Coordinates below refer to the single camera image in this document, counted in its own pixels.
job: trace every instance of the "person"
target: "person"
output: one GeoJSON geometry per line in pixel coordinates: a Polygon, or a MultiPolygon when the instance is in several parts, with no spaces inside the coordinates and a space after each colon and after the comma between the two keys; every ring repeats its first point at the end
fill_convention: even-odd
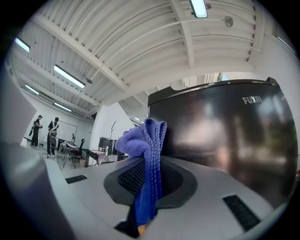
{"type": "Polygon", "coordinates": [[[33,136],[32,136],[32,140],[31,140],[32,147],[38,146],[38,130],[43,127],[41,124],[39,124],[39,121],[42,118],[43,117],[41,115],[39,115],[38,118],[35,120],[34,128],[33,128],[33,136]]]}
{"type": "Polygon", "coordinates": [[[56,141],[51,141],[52,143],[50,143],[50,139],[54,139],[55,140],[55,137],[56,137],[56,130],[57,128],[59,127],[59,125],[57,124],[59,121],[59,118],[55,118],[54,120],[54,124],[53,122],[51,121],[49,126],[48,126],[48,136],[47,136],[47,152],[48,152],[48,155],[47,155],[47,158],[50,157],[51,153],[50,153],[50,149],[51,149],[51,152],[52,152],[52,157],[55,157],[54,155],[54,149],[55,149],[55,146],[56,146],[56,141]]]}

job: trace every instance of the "blue towel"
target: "blue towel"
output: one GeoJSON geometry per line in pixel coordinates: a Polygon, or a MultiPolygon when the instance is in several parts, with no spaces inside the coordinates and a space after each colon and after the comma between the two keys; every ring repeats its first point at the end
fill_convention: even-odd
{"type": "Polygon", "coordinates": [[[116,149],[127,153],[129,158],[145,158],[145,180],[134,202],[138,226],[147,224],[155,217],[155,202],[162,197],[160,152],[166,128],[166,122],[156,123],[147,118],[142,125],[125,131],[116,142],[116,149]]]}

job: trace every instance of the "dark gray machine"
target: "dark gray machine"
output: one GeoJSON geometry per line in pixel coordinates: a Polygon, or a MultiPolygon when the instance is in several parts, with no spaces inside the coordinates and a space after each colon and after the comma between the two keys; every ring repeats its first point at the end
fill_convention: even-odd
{"type": "MultiPolygon", "coordinates": [[[[165,89],[150,95],[149,116],[168,124],[164,197],[140,239],[256,239],[274,224],[286,207],[297,157],[292,115],[275,82],[165,89]]],[[[7,186],[44,236],[132,239],[116,228],[129,221],[143,158],[61,172],[31,149],[1,148],[7,186]]]]}

